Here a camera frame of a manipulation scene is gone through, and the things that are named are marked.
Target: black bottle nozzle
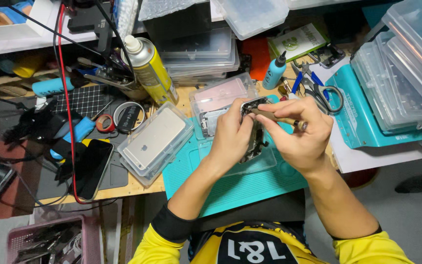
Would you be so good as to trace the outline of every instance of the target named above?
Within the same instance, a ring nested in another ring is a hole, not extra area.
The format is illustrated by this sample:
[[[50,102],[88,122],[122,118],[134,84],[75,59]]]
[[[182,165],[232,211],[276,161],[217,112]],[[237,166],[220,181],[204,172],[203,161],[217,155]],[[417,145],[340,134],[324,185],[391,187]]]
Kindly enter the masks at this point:
[[[286,65],[286,51],[283,52],[283,54],[281,54],[281,56],[279,56],[276,61],[274,62],[274,64],[276,65],[276,67],[281,68],[284,65]]]

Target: yellow spray can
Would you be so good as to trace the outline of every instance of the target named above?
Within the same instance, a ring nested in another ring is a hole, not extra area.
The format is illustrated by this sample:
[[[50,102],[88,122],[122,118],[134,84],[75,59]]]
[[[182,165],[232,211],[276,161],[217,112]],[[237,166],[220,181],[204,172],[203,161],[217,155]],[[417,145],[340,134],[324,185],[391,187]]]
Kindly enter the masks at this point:
[[[169,73],[165,69],[154,44],[145,38],[125,37],[127,54],[121,52],[121,59],[127,62],[125,55],[131,60],[137,81],[158,105],[170,101],[174,105],[179,96]]]

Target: tape roll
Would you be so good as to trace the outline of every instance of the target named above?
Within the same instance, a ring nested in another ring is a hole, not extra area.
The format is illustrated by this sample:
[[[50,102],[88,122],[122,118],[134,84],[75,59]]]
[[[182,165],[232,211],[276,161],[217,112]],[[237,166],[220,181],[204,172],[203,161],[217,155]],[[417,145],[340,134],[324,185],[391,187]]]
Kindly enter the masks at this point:
[[[146,111],[144,111],[144,107],[141,104],[137,103],[137,102],[128,101],[128,102],[124,102],[123,104],[117,106],[117,108],[115,109],[115,111],[114,111],[114,123],[115,123],[115,126],[118,126],[118,122],[120,120],[120,114],[121,114],[121,112],[123,110],[125,110],[129,106],[139,106],[139,108],[141,109],[141,111],[143,111],[143,119],[141,120],[140,123],[144,123],[144,119],[146,117]],[[138,127],[139,126],[134,127],[133,129],[131,129],[131,131],[136,130]]]
[[[107,128],[104,128],[104,122],[109,119],[110,124]],[[97,121],[95,122],[95,127],[97,130],[103,133],[110,133],[113,130],[115,130],[115,124],[114,124],[114,118],[110,116],[109,114],[103,114],[100,117],[97,118]]]

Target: pink basket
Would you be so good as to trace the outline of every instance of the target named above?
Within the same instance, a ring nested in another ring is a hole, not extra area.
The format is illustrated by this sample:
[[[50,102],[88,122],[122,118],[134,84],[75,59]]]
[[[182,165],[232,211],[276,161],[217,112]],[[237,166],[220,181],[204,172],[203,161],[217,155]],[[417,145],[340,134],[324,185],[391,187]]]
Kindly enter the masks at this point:
[[[8,235],[8,257],[7,264],[12,262],[17,257],[17,251],[25,248],[29,242],[26,242],[26,237],[30,236],[36,230],[47,225],[68,223],[68,222],[82,222],[82,245],[83,245],[83,264],[99,264],[100,263],[100,237],[99,225],[97,219],[85,217],[83,215],[73,216],[63,219],[58,219],[37,225],[27,225],[24,227],[14,228]]]

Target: screwdriver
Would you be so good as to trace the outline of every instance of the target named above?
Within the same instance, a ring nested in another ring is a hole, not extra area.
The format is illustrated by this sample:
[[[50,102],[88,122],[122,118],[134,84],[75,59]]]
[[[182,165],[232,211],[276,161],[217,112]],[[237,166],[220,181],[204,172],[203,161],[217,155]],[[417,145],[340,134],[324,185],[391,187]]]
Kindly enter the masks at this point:
[[[104,108],[97,112],[95,116],[92,118],[84,117],[75,127],[74,127],[74,141],[81,142],[83,139],[89,135],[95,127],[95,120],[97,119],[98,115],[102,113],[115,99],[112,99]],[[71,143],[71,132],[68,132],[64,137],[63,140]],[[53,149],[50,149],[50,154],[54,159],[60,160],[63,157],[56,153]]]
[[[282,123],[288,123],[290,125],[293,125],[295,127],[297,127],[300,131],[304,131],[307,129],[307,122],[305,121],[300,121],[300,120],[295,120],[289,117],[285,117],[285,118],[278,118],[275,117],[274,114],[272,112],[268,112],[268,111],[261,111],[258,110],[256,108],[251,110],[252,113],[254,113],[255,115],[262,115],[270,120],[273,120],[275,122],[282,122]]]

